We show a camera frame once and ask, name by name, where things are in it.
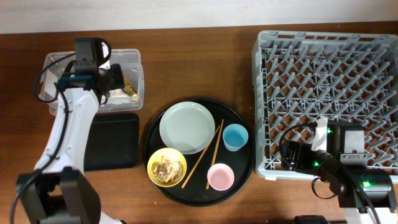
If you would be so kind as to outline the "left wooden chopstick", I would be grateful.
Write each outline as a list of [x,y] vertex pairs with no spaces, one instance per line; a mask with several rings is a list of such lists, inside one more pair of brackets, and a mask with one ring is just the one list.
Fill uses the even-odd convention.
[[193,173],[195,172],[196,168],[198,167],[200,161],[202,160],[203,156],[204,156],[205,153],[207,152],[207,150],[208,150],[210,144],[213,142],[213,140],[214,140],[216,134],[218,133],[218,131],[220,130],[220,128],[221,128],[221,125],[217,127],[217,129],[216,129],[216,131],[215,131],[215,133],[214,133],[214,135],[213,135],[213,138],[210,140],[210,143],[206,146],[206,148],[204,148],[204,150],[203,150],[202,153],[200,154],[200,156],[199,156],[199,158],[197,159],[195,165],[194,165],[193,168],[191,169],[191,171],[190,171],[188,177],[187,177],[187,178],[185,179],[185,181],[183,182],[183,184],[182,184],[182,186],[181,186],[182,189],[185,188],[185,186],[187,185],[188,181],[191,179]]

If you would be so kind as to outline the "grey dishwasher rack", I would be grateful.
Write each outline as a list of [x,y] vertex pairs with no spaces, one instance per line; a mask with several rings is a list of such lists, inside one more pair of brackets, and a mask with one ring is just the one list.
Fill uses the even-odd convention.
[[255,171],[267,180],[308,180],[281,168],[281,136],[310,143],[297,124],[326,117],[365,129],[371,169],[397,180],[397,36],[264,30],[252,49]]

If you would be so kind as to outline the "blue plastic cup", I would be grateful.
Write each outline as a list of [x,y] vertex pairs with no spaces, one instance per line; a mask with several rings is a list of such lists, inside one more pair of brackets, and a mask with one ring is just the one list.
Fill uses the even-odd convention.
[[240,150],[248,142],[248,139],[248,131],[240,124],[230,124],[223,131],[224,145],[231,152]]

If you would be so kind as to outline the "food scraps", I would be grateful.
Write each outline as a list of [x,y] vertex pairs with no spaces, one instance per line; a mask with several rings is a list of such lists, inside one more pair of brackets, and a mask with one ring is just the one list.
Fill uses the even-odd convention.
[[153,173],[158,181],[163,184],[178,182],[183,175],[183,165],[180,161],[162,156],[155,166]]

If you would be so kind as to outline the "pink plastic cup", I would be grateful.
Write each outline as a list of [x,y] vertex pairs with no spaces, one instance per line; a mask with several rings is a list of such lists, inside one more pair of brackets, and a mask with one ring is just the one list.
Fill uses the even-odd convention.
[[212,165],[207,173],[209,185],[217,190],[228,190],[234,183],[234,172],[230,166],[222,163]]

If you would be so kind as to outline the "yellow bowl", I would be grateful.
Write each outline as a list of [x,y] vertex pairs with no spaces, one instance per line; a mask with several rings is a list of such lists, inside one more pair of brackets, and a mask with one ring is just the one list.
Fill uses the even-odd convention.
[[162,148],[155,151],[147,162],[147,173],[159,187],[177,185],[187,172],[184,155],[176,149]]

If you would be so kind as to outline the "right wooden chopstick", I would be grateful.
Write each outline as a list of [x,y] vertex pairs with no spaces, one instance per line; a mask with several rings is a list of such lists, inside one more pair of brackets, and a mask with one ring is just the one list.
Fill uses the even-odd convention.
[[[213,152],[213,157],[212,157],[210,168],[213,165],[215,165],[215,161],[216,161],[216,157],[217,157],[217,153],[218,153],[218,148],[219,148],[219,145],[220,145],[220,138],[221,138],[221,132],[222,132],[223,126],[224,126],[224,119],[221,120],[221,125],[218,128],[218,131],[216,132],[216,134],[217,134],[216,145],[215,145],[215,150]],[[208,190],[209,188],[210,188],[210,183],[209,183],[209,180],[208,180],[207,183],[206,183],[206,190]]]

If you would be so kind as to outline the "round black serving tray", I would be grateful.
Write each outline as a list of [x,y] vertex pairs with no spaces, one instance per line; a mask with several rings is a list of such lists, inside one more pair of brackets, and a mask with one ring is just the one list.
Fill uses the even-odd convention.
[[192,98],[191,101],[206,107],[213,115],[217,125],[224,123],[223,127],[226,128],[230,124],[240,124],[248,130],[249,134],[248,142],[236,152],[227,150],[223,140],[219,143],[215,162],[230,166],[234,172],[234,181],[229,189],[217,191],[212,187],[206,188],[207,173],[211,167],[216,141],[211,143],[185,187],[182,187],[182,183],[173,187],[155,186],[167,198],[178,203],[197,207],[210,206],[232,197],[247,182],[254,167],[255,137],[244,118],[227,104],[211,98]]

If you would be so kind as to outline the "black rectangular tray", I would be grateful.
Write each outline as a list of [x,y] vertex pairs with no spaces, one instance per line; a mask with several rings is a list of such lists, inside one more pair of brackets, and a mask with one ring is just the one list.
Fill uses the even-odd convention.
[[137,114],[96,115],[86,145],[84,171],[136,167],[139,165],[139,151]]

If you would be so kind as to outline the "grey round plate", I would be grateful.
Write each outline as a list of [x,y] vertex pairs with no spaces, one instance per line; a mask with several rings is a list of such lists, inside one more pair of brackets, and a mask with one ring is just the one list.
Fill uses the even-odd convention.
[[182,154],[195,154],[206,148],[215,133],[210,111],[193,101],[183,101],[166,109],[159,124],[163,143]]

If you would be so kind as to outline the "wooden chopstick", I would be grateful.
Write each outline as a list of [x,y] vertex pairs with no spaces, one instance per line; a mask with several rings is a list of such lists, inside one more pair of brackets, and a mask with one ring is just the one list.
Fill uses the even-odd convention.
[[[217,153],[218,153],[218,148],[219,148],[219,145],[220,145],[220,138],[221,138],[221,132],[222,132],[223,126],[224,126],[224,119],[221,120],[221,125],[218,128],[218,131],[216,132],[216,134],[217,134],[216,145],[215,145],[215,150],[213,152],[213,157],[212,157],[210,168],[213,165],[215,165],[215,161],[216,161],[216,157],[217,157]],[[208,190],[209,188],[210,188],[210,183],[209,183],[209,180],[208,180],[207,183],[206,183],[206,190]]]
[[218,133],[218,131],[220,130],[220,128],[221,128],[221,125],[217,127],[217,129],[216,129],[216,131],[215,131],[215,133],[214,133],[214,135],[213,135],[213,138],[210,140],[210,143],[206,146],[206,148],[204,148],[204,150],[203,150],[202,153],[200,154],[200,156],[199,156],[199,158],[197,159],[195,165],[194,165],[193,168],[191,169],[191,171],[190,171],[188,177],[187,177],[187,178],[185,179],[185,181],[183,182],[183,184],[182,184],[182,186],[181,186],[182,189],[185,188],[185,186],[187,185],[188,181],[191,179],[193,173],[195,172],[196,168],[198,167],[200,161],[202,160],[203,156],[204,156],[205,153],[207,152],[207,150],[208,150],[210,144],[213,142],[213,140],[214,140],[216,134]]

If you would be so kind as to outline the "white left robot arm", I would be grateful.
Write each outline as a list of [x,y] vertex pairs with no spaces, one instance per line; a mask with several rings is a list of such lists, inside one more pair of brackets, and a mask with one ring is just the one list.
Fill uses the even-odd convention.
[[84,176],[84,160],[102,96],[124,87],[121,67],[66,68],[55,87],[58,109],[49,141],[34,171],[18,177],[14,200],[31,223],[119,223],[102,211]]

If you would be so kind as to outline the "clear plastic waste bin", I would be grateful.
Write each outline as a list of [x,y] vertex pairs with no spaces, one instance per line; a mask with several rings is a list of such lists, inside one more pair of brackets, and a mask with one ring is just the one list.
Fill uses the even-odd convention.
[[[71,56],[52,65],[40,78],[40,98],[49,101],[55,96],[54,82],[56,82],[64,72],[68,62],[74,60]],[[101,105],[98,109],[99,114],[121,113],[139,110],[144,104],[144,70],[141,64],[141,55],[137,49],[116,49],[112,51],[110,60],[104,64],[103,68],[109,68],[111,64],[118,63],[121,66],[124,77],[137,91],[136,96],[128,96],[122,90],[110,91],[108,102]]]

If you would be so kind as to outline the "brown foil wrapper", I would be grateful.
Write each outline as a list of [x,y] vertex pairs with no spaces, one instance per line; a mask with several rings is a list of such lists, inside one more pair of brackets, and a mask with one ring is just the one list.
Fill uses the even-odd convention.
[[136,96],[137,95],[137,91],[130,84],[130,82],[128,81],[128,79],[126,77],[124,77],[124,88],[122,89],[122,91],[128,96]]

